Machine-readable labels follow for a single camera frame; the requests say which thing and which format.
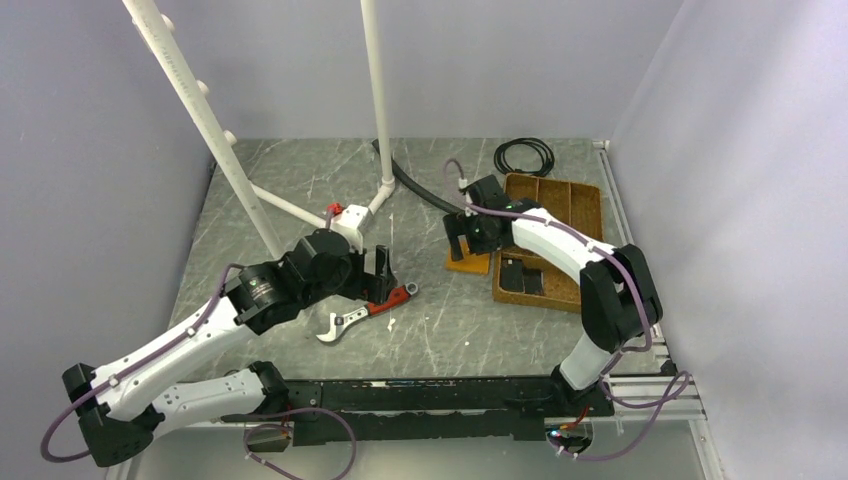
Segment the black VIP credit card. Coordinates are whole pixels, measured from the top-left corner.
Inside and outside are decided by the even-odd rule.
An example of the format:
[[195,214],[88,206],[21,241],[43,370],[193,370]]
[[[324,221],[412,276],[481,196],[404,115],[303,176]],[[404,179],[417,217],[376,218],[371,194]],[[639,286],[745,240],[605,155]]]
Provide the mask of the black VIP credit card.
[[525,291],[523,262],[513,258],[502,260],[498,284],[503,291],[523,293]]

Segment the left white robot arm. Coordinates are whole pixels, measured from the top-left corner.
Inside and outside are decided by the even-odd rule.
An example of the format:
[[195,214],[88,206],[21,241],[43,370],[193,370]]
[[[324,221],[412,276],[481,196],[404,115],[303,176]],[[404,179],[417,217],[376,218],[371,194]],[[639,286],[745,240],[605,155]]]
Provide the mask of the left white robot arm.
[[391,250],[367,253],[338,232],[321,228],[278,260],[231,264],[210,299],[164,334],[111,363],[83,363],[62,380],[86,451],[99,467],[140,454],[154,440],[216,417],[272,420],[289,406],[289,389],[270,361],[195,383],[186,376],[232,347],[253,340],[329,297],[386,303],[398,281]]

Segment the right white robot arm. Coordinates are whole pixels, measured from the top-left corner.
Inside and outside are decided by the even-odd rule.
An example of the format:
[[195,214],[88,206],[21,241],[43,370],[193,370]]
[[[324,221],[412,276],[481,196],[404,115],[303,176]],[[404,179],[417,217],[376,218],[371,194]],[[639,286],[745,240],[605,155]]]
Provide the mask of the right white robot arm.
[[634,350],[633,339],[644,338],[644,351],[652,346],[663,309],[645,255],[633,244],[615,247],[583,234],[535,200],[511,199],[492,175],[474,182],[460,176],[448,185],[462,202],[460,212],[443,219],[453,259],[517,247],[578,285],[582,333],[556,367],[550,391],[557,411],[578,413],[614,358]]

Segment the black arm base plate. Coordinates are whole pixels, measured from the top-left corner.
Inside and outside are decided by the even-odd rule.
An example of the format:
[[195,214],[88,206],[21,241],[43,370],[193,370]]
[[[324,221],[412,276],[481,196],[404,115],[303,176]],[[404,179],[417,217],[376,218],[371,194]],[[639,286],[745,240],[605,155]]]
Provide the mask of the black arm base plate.
[[566,394],[546,375],[289,380],[280,400],[227,423],[271,421],[293,429],[297,446],[346,441],[509,437],[542,441],[549,428],[610,418],[597,387]]

